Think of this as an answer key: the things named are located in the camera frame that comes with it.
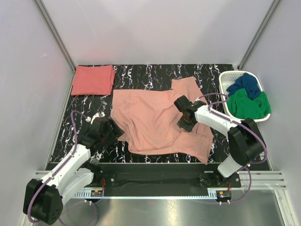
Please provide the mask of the pink t shirt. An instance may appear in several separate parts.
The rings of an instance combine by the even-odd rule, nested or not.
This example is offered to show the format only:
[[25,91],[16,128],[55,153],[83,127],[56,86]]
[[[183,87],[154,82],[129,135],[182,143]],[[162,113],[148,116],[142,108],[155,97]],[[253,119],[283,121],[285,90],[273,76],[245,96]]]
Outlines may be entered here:
[[190,101],[202,96],[194,77],[172,80],[171,89],[166,91],[114,90],[111,118],[124,131],[118,141],[127,142],[135,154],[184,153],[207,164],[214,136],[202,123],[192,132],[177,125],[182,113],[174,102],[181,96]]

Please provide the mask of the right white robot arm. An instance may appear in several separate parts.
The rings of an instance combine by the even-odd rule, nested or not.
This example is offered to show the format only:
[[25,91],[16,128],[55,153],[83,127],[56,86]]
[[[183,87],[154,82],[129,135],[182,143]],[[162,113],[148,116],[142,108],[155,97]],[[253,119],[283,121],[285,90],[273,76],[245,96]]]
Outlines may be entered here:
[[256,122],[247,118],[239,120],[225,115],[203,101],[189,101],[186,96],[177,98],[174,105],[182,117],[177,125],[187,132],[191,132],[197,123],[203,123],[222,133],[229,142],[230,154],[217,167],[214,182],[218,186],[225,186],[230,182],[230,176],[251,164],[261,153],[267,159],[267,148]]

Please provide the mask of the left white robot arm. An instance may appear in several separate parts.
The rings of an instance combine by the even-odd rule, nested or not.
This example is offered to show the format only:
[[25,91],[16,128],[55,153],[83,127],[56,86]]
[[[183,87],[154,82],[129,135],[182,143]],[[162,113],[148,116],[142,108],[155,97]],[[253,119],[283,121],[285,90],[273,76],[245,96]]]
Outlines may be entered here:
[[97,149],[110,146],[123,134],[113,119],[94,119],[47,175],[28,182],[23,205],[28,219],[52,225],[60,218],[63,206],[79,190],[103,182],[100,167],[91,163],[90,158]]

